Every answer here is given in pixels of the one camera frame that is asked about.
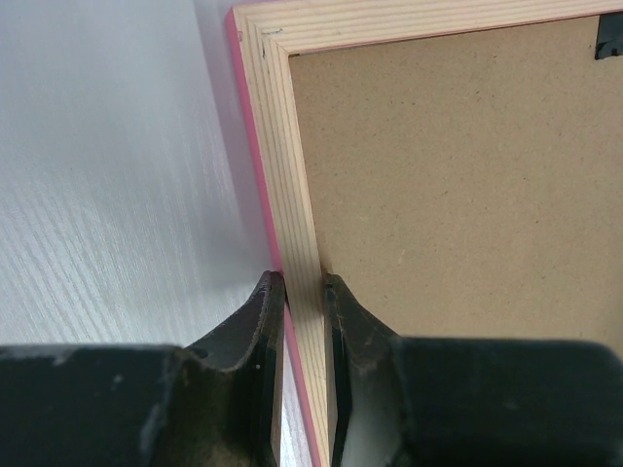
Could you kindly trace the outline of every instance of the hardboard panel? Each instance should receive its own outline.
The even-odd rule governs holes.
[[[598,18],[290,58],[323,266],[401,335],[623,353],[623,58]]]

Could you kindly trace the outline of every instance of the wood grain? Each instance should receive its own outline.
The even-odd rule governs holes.
[[[320,259],[288,57],[618,9],[623,9],[620,0],[315,0],[234,8],[259,157],[323,466],[329,465],[329,453]]]

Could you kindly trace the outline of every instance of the wooden frame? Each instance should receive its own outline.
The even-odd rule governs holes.
[[[321,270],[288,57],[622,9],[622,0],[294,0],[234,7],[232,50],[274,263],[284,272],[292,308],[296,340],[291,327],[286,337],[314,465],[329,465]]]

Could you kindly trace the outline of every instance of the white wood grain surface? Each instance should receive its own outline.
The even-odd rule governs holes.
[[[233,3],[0,4],[0,343],[184,345],[270,268]],[[306,465],[284,368],[282,465]]]

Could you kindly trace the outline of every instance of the brown cardboard backing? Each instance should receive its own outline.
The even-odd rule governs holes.
[[[402,335],[623,354],[623,57],[597,18],[290,59],[323,265]]]

